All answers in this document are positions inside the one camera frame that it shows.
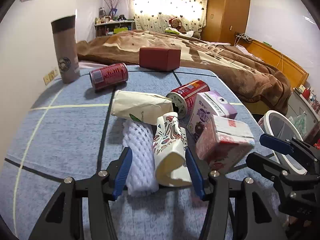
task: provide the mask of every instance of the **pink carton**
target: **pink carton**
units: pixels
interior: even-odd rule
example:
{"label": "pink carton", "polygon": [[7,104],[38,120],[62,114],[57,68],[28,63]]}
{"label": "pink carton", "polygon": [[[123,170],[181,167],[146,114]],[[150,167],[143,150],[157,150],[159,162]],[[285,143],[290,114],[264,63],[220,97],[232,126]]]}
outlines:
{"label": "pink carton", "polygon": [[253,148],[254,137],[246,123],[216,115],[209,118],[196,143],[199,159],[223,174]]}
{"label": "pink carton", "polygon": [[195,141],[200,137],[212,114],[234,119],[237,111],[215,90],[198,93],[187,125]]}

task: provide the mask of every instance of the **red can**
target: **red can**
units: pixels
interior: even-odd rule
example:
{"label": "red can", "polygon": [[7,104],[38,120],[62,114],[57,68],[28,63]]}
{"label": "red can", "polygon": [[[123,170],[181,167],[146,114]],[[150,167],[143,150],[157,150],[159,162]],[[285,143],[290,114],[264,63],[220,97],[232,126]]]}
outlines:
{"label": "red can", "polygon": [[124,63],[117,63],[90,72],[90,80],[95,91],[127,81],[129,73]]}
{"label": "red can", "polygon": [[166,95],[172,100],[174,106],[178,108],[178,118],[183,118],[191,114],[196,94],[210,91],[209,86],[202,80],[194,80],[172,90]]}

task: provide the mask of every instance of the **white trash can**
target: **white trash can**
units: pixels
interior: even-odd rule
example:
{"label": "white trash can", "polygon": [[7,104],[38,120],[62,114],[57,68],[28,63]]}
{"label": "white trash can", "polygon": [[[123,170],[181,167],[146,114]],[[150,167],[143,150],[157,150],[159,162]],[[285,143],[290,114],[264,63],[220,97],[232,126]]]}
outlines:
{"label": "white trash can", "polygon": [[[292,137],[296,137],[297,139],[303,141],[301,135],[293,126],[293,124],[284,115],[277,111],[269,110],[266,112],[263,116],[263,120],[259,121],[259,125],[265,133],[273,135],[281,140],[291,140]],[[287,167],[291,174],[294,174],[293,172],[296,172],[300,175],[307,173],[307,170],[290,155],[283,155],[275,151],[273,151],[273,153],[275,154],[278,163]]]}

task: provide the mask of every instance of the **white foam fruit sleeve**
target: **white foam fruit sleeve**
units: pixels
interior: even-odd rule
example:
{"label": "white foam fruit sleeve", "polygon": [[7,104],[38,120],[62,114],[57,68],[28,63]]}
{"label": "white foam fruit sleeve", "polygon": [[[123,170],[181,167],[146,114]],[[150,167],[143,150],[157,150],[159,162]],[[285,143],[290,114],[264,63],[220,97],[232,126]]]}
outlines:
{"label": "white foam fruit sleeve", "polygon": [[132,150],[132,164],[126,180],[128,194],[146,196],[156,192],[159,184],[155,178],[151,125],[127,120],[123,126],[122,145]]}

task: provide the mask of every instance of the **blanket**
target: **blanket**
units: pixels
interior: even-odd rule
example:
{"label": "blanket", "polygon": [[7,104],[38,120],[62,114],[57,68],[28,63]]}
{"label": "blanket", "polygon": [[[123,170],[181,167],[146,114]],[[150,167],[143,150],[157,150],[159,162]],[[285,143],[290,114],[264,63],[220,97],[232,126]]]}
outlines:
{"label": "blanket", "polygon": [[208,69],[216,73],[240,100],[262,100],[268,107],[287,113],[290,82],[276,67],[243,54],[232,46],[215,46],[176,34],[125,31],[77,43],[79,60],[103,64],[139,64],[143,47],[180,49],[180,66]]}

